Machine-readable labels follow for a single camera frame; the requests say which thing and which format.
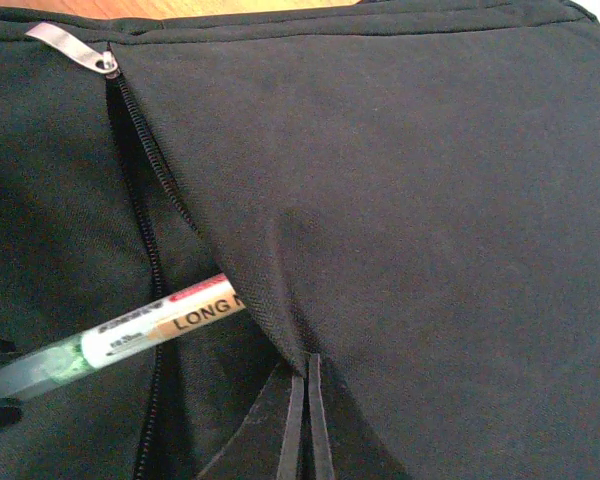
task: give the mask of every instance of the red stripe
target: red stripe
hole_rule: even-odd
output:
[[[169,297],[169,300],[172,302],[178,302],[183,298],[190,297],[191,295],[195,295],[202,290],[206,290],[209,287],[213,287],[214,285],[218,285],[219,283],[223,283],[227,281],[227,277],[224,273],[220,275],[216,275],[215,277],[211,277],[204,282],[197,283],[189,288],[185,288],[184,290],[180,290],[178,293],[174,293]]]

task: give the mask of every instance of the marker label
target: marker label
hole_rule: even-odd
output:
[[[217,275],[88,330],[82,354],[99,369],[243,308],[227,278]]]

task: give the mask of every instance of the open zipper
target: open zipper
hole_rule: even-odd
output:
[[[145,157],[147,159],[165,194],[187,225],[191,227],[194,234],[198,235],[198,229],[193,222],[189,209],[182,201],[175,178],[138,108],[113,53],[111,51],[98,53],[65,30],[47,23],[37,25],[29,30],[27,35],[59,50],[83,67],[105,76],[109,120],[118,147],[120,169],[149,258],[152,297],[154,299],[162,298],[168,292],[166,291],[167,287],[155,232],[143,198],[142,188],[138,182],[138,169],[136,167],[139,158]],[[165,352],[162,345],[158,345],[149,391],[149,405],[137,448],[133,480],[150,480],[160,476],[158,473],[159,465],[156,462],[155,442],[163,384],[163,364],[168,361],[164,356]]]

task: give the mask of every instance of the zipper slider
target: zipper slider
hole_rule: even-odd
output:
[[[94,72],[108,75],[118,71],[118,62],[111,52],[98,53],[69,32],[50,23],[36,25],[26,35],[59,50],[74,62]]]

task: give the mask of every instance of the white marker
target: white marker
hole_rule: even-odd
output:
[[[0,368],[0,398],[41,395],[243,308],[217,275]]]

